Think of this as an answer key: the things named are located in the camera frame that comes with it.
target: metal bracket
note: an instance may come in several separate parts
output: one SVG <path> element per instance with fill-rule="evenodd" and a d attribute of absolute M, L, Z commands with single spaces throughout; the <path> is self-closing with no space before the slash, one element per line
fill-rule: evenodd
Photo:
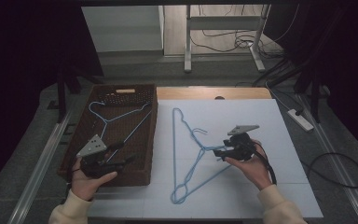
<path fill-rule="evenodd" d="M 247 133 L 251 130 L 260 128 L 259 125 L 237 125 L 233 130 L 227 133 L 227 135 L 237 135 L 240 133 Z"/>
<path fill-rule="evenodd" d="M 77 153 L 77 156 L 85 157 L 104 150 L 106 150 L 106 145 L 104 144 L 100 136 L 98 136 L 98 134 L 95 134 L 88 141 L 88 143 L 82 149 L 80 149 L 80 151 Z"/>

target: left hand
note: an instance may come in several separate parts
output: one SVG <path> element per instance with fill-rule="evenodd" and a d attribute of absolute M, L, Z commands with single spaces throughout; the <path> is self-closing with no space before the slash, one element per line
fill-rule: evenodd
<path fill-rule="evenodd" d="M 90 201 L 97 189 L 104 183 L 111 181 L 117 176 L 117 172 L 112 172 L 107 175 L 103 175 L 98 179 L 92 179 L 87 177 L 80 169 L 81 158 L 77 158 L 77 161 L 72 168 L 72 192 L 84 201 Z"/>

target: metal frame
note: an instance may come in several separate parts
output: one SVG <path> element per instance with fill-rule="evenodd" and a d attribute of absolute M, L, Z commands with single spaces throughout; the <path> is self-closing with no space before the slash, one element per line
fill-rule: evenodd
<path fill-rule="evenodd" d="M 185 50 L 185 72 L 191 72 L 191 39 L 192 30 L 253 30 L 256 31 L 255 40 L 250 51 L 255 60 L 259 72 L 266 70 L 260 58 L 258 42 L 263 34 L 270 5 L 264 5 L 261 16 L 230 16 L 230 17 L 191 17 L 191 5 L 186 6 L 186 50 Z"/>
<path fill-rule="evenodd" d="M 32 172 L 31 177 L 29 178 L 28 183 L 25 186 L 25 189 L 22 192 L 19 201 L 17 202 L 16 207 L 14 208 L 13 213 L 11 214 L 7 223 L 21 224 L 27 217 L 28 211 L 30 210 L 31 205 L 34 201 L 34 197 L 39 190 L 42 180 L 45 177 L 46 170 L 50 165 L 57 145 L 60 142 L 62 134 L 64 133 L 66 124 L 72 116 L 75 104 L 76 100 L 72 102 L 66 115 L 62 118 L 62 122 L 57 123 L 54 126 L 50 138 L 48 139 L 48 142 L 46 143 L 45 148 L 43 149 L 42 154 L 39 157 L 34 171 Z"/>

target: white sleeve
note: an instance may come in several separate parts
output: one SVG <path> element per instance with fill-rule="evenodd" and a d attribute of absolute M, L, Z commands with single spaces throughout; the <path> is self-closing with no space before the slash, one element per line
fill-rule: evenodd
<path fill-rule="evenodd" d="M 307 223 L 304 221 L 296 204 L 283 198 L 276 185 L 262 189 L 257 197 L 265 209 L 264 223 Z"/>
<path fill-rule="evenodd" d="M 87 212 L 91 205 L 92 202 L 87 202 L 78 198 L 71 190 L 69 190 L 65 203 L 54 208 L 48 223 L 87 224 Z"/>

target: brown basket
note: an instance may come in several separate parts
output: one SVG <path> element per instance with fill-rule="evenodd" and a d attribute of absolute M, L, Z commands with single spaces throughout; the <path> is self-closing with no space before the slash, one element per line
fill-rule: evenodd
<path fill-rule="evenodd" d="M 122 161 L 131 154 L 136 154 L 134 162 L 126 165 L 124 170 L 105 186 L 145 186 L 150 184 L 152 169 L 153 139 L 156 130 L 158 100 L 154 84 L 149 85 L 94 85 L 83 114 L 72 135 L 71 141 L 62 159 L 58 175 L 67 179 L 67 170 L 77 152 L 85 146 L 92 136 L 103 132 L 104 122 L 89 111 L 91 102 L 104 102 L 105 105 L 93 105 L 92 110 L 105 119 L 113 119 L 135 109 L 141 109 L 108 122 L 103 134 L 103 142 L 110 146 L 124 141 L 133 129 L 151 110 L 148 118 L 127 140 L 125 146 L 118 151 L 112 161 Z"/>

